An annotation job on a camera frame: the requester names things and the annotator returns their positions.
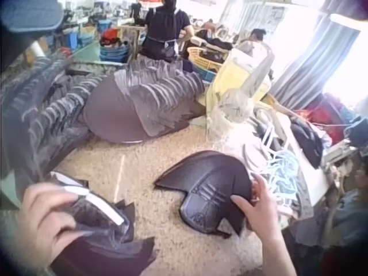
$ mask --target black shirt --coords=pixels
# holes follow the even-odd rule
[[[169,10],[164,5],[156,8],[155,13],[150,9],[145,24],[148,32],[140,53],[151,59],[174,60],[177,54],[175,40],[179,38],[180,30],[190,25],[188,15],[181,10]]]
[[[156,13],[169,13],[168,8],[166,8],[165,6],[160,6],[156,8]],[[145,17],[145,24],[150,26],[150,21],[152,19],[152,17],[154,16],[154,10],[153,9],[149,9],[147,16]],[[189,21],[189,17],[186,14],[185,11],[179,10],[175,16],[176,19],[176,25],[177,25],[177,31],[176,31],[176,39],[179,38],[179,34],[180,34],[180,30],[184,29],[185,27],[190,25],[190,21]],[[165,22],[165,19],[162,18],[162,30],[161,31],[166,31],[168,28],[173,27],[173,24],[169,23],[167,24]]]

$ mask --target blue container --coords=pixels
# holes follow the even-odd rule
[[[103,33],[105,30],[109,29],[111,26],[111,20],[98,20],[98,32]]]
[[[88,44],[91,44],[93,42],[93,35],[92,34],[81,34],[79,36],[79,41],[82,44],[82,46],[86,46]]]
[[[215,72],[198,67],[194,63],[192,64],[194,72],[197,72],[203,81],[212,82],[217,75]]]
[[[72,50],[75,50],[78,47],[77,33],[71,32],[69,34],[66,34],[65,36],[67,46]]]
[[[124,53],[129,53],[129,46],[121,46],[118,48],[110,48],[110,47],[100,47],[99,52],[101,55],[121,55]]]
[[[119,63],[127,63],[129,58],[129,54],[124,54],[120,56],[104,56],[100,55],[99,59],[102,62],[119,62]]]

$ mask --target finger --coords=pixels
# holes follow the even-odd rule
[[[252,176],[258,182],[259,194],[261,195],[263,191],[267,190],[267,181],[259,174],[252,172]]]
[[[61,230],[74,229],[75,225],[75,220],[70,214],[65,212],[51,212],[41,222],[39,235],[53,240]]]
[[[255,197],[255,198],[258,198],[259,193],[260,193],[259,184],[258,184],[257,181],[253,181],[252,196]]]
[[[82,237],[85,235],[85,231],[65,231],[61,233],[57,239],[55,240],[55,243],[52,248],[52,259],[55,260],[57,256],[74,240],[76,240],[79,237]]]
[[[245,216],[249,216],[252,213],[253,206],[245,198],[239,197],[238,195],[232,195],[230,198],[243,211]]]
[[[61,186],[52,183],[38,183],[30,185],[25,190],[22,201],[22,209],[27,212],[39,194],[45,193],[47,191],[57,191],[62,189],[63,188]]]
[[[74,202],[78,195],[66,191],[48,191],[37,196],[29,209],[32,225],[38,227],[45,216],[55,207]]]

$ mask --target speckled table surface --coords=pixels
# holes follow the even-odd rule
[[[95,138],[57,169],[89,180],[90,188],[109,201],[135,203],[136,238],[156,237],[157,259],[144,276],[243,275],[262,264],[262,245],[254,233],[243,231],[241,237],[225,240],[196,232],[179,216],[184,194],[153,189],[154,180],[173,164],[211,148],[205,131],[194,125],[144,144],[111,144]],[[220,229],[234,233],[226,221]]]

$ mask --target worker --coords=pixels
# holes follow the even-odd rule
[[[361,253],[360,260],[351,257],[361,252],[361,245],[368,243],[368,158],[363,159],[355,174],[355,185],[356,189],[342,198],[339,191],[331,187],[326,195],[328,208],[321,205],[313,217],[296,221],[284,230],[283,236],[298,275],[336,275],[322,274],[321,269],[336,270],[337,264],[331,259],[339,255],[348,258],[338,265],[348,267],[355,261],[363,261],[359,265],[365,265],[368,250]]]
[[[263,29],[254,29],[250,37],[242,41],[237,49],[246,53],[260,63],[267,56],[267,49],[263,45],[263,36],[266,35]]]
[[[276,201],[267,189],[266,181],[261,176],[254,177],[254,195],[259,198],[255,206],[239,196],[233,195],[232,200],[247,216],[262,241],[264,274],[295,276],[278,225]],[[51,183],[30,186],[24,194],[17,220],[10,220],[7,216],[4,221],[0,212],[1,251],[8,251],[8,256],[16,257],[17,261],[12,262],[22,271],[40,271],[49,266],[65,247],[88,234],[73,230],[76,226],[74,218],[58,210],[58,207],[77,199],[76,194]]]
[[[176,8],[177,0],[162,0],[163,6],[150,9],[145,18],[147,36],[141,54],[151,59],[171,62],[177,58],[178,43],[190,40],[194,29],[188,15]],[[185,35],[179,38],[180,31]]]
[[[203,24],[202,29],[211,30],[211,32],[214,34],[216,32],[216,24],[213,23],[212,19],[210,19]]]

